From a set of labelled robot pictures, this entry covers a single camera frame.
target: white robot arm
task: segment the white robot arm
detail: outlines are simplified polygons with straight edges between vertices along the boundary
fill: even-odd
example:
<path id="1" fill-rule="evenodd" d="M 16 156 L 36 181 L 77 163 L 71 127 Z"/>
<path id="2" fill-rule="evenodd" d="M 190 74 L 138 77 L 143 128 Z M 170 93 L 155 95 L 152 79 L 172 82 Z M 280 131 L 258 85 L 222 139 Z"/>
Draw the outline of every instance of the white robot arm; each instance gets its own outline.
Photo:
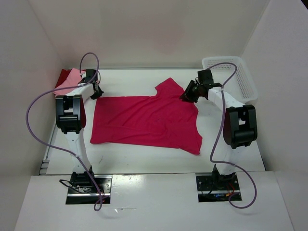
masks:
<path id="1" fill-rule="evenodd" d="M 191 80 L 185 92 L 180 96 L 185 102 L 196 103 L 199 97 L 205 97 L 222 110 L 223 101 L 220 83 L 214 83 L 211 70 L 198 72 L 198 81 Z M 245 105 L 224 91 L 226 116 L 223 127 L 225 141 L 222 161 L 237 164 L 244 148 L 257 139 L 256 110 L 252 105 Z M 214 167 L 222 179 L 227 179 L 235 172 L 233 165 L 217 164 Z"/>
<path id="2" fill-rule="evenodd" d="M 66 95 L 56 97 L 56 125 L 64 133 L 70 150 L 82 160 L 91 174 L 93 173 L 92 167 L 87 157 L 83 139 L 83 128 L 87 122 L 84 102 L 90 97 L 93 100 L 97 99 L 103 93 L 96 81 L 85 84 L 93 77 L 94 73 L 95 70 L 86 70 L 86 75 L 79 83 L 79 88 Z M 80 162 L 74 156 L 72 156 L 72 160 L 74 166 L 71 182 L 84 187 L 93 186 Z"/>

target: purple cable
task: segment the purple cable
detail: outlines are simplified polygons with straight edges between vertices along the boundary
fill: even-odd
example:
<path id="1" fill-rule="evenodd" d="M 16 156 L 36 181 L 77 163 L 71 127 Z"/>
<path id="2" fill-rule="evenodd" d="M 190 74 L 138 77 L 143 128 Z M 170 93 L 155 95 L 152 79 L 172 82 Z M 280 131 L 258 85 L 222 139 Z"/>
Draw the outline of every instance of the purple cable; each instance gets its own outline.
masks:
<path id="1" fill-rule="evenodd" d="M 100 198 L 100 199 L 99 199 L 97 202 L 95 202 L 95 204 L 94 204 L 94 210 L 95 210 L 95 211 L 100 211 L 100 209 L 101 209 L 102 206 L 103 206 L 103 199 L 106 198 L 106 197 L 108 197 L 108 196 L 104 196 L 104 197 L 103 197 L 102 192 L 101 192 L 99 186 L 98 186 L 97 183 L 95 182 L 93 176 L 92 176 L 91 173 L 88 171 L 87 167 L 86 167 L 85 164 L 82 162 L 82 160 L 81 160 L 75 153 L 73 153 L 72 151 L 70 151 L 70 150 L 68 150 L 68 149 L 60 148 L 60 147 L 57 147 L 57 146 L 53 146 L 53 145 L 50 145 L 50 144 L 48 144 L 48 143 L 42 141 L 40 138 L 38 138 L 38 137 L 33 133 L 32 129 L 31 129 L 30 125 L 29 125 L 29 112 L 30 112 L 30 109 L 31 109 L 31 107 L 33 106 L 33 104 L 34 104 L 39 98 L 41 98 L 42 96 L 47 95 L 47 94 L 49 94 L 49 93 L 51 93 L 51 92 L 57 91 L 57 90 L 65 90 L 65 89 L 72 89 L 72 88 L 80 88 L 80 87 L 83 87 L 83 86 L 85 86 L 85 85 L 87 85 L 87 84 L 93 82 L 93 80 L 94 80 L 95 77 L 97 76 L 97 73 L 98 73 L 98 70 L 99 70 L 99 67 L 100 67 L 100 61 L 99 61 L 99 59 L 98 59 L 98 57 L 97 57 L 97 55 L 96 55 L 95 53 L 88 52 L 88 53 L 86 53 L 86 54 L 83 55 L 83 57 L 82 57 L 81 60 L 80 60 L 80 64 L 79 64 L 79 73 L 81 73 L 81 64 L 82 64 L 82 61 L 83 61 L 83 59 L 84 59 L 88 54 L 94 55 L 95 58 L 96 58 L 96 61 L 97 61 L 97 68 L 96 68 L 96 72 L 95 72 L 94 76 L 93 76 L 87 83 L 85 83 L 84 85 L 78 85 L 78 86 L 72 86 L 72 87 L 65 87 L 65 88 L 53 89 L 53 90 L 49 90 L 49 91 L 47 91 L 47 92 L 44 92 L 44 93 L 40 94 L 38 97 L 36 97 L 36 98 L 30 103 L 30 105 L 29 105 L 29 107 L 28 107 L 28 109 L 27 109 L 27 112 L 26 112 L 26 125 L 27 125 L 27 128 L 28 128 L 30 134 L 31 134 L 38 142 L 40 142 L 40 143 L 42 143 L 42 144 L 44 144 L 44 145 L 46 145 L 46 146 L 48 146 L 48 147 L 55 148 L 55 149 L 58 149 L 58 150 L 61 150 L 61 151 L 70 153 L 71 155 L 73 155 L 74 157 L 77 158 L 77 160 L 80 162 L 80 164 L 81 164 L 81 165 L 83 166 L 83 168 L 85 169 L 86 173 L 89 175 L 91 181 L 93 182 L 94 186 L 96 187 L 97 192 L 99 193 L 99 198 Z"/>
<path id="2" fill-rule="evenodd" d="M 211 155 L 210 155 L 210 161 L 214 164 L 227 164 L 227 165 L 232 165 L 232 166 L 235 166 L 237 168 L 239 168 L 240 170 L 242 170 L 244 173 L 246 173 L 246 175 L 250 178 L 253 186 L 254 186 L 254 189 L 255 189 L 255 196 L 253 198 L 253 200 L 248 204 L 248 205 L 245 205 L 245 206 L 237 206 L 237 205 L 234 205 L 232 202 L 231 202 L 231 198 L 239 193 L 233 193 L 231 196 L 229 196 L 229 203 L 235 207 L 235 208 L 240 208 L 240 209 L 243 209 L 243 208 L 248 208 L 250 207 L 255 201 L 256 201 L 256 198 L 257 198 L 257 187 L 256 187 L 256 184 L 254 182 L 254 180 L 252 179 L 251 175 L 245 170 L 243 169 L 242 167 L 238 166 L 238 165 L 235 165 L 231 162 L 228 162 L 228 161 L 217 161 L 217 160 L 213 160 L 213 155 L 214 155 L 214 151 L 216 149 L 216 146 L 218 144 L 218 141 L 219 141 L 219 138 L 220 138 L 220 135 L 221 135 L 221 132 L 222 132 L 222 129 L 223 129 L 223 124 L 224 124 L 224 121 L 225 121 L 225 117 L 226 117 L 226 105 L 225 105 L 225 95 L 223 93 L 223 88 L 224 86 L 226 85 L 226 83 L 235 75 L 235 73 L 237 72 L 237 66 L 233 63 L 228 63 L 228 62 L 223 62 L 223 63 L 218 63 L 218 64 L 215 64 L 213 66 L 210 66 L 209 68 L 207 69 L 211 69 L 215 66 L 218 66 L 218 65 L 222 65 L 222 64 L 230 64 L 232 66 L 235 67 L 235 70 L 234 72 L 232 73 L 232 75 L 222 84 L 222 87 L 221 87 L 221 96 L 222 96 L 222 119 L 221 119 L 221 124 L 220 124 L 220 128 L 219 128 L 219 132 L 218 132 L 218 135 L 216 137 L 216 140 L 214 142 L 214 145 L 213 145 L 213 148 L 212 148 L 212 151 L 211 151 Z"/>

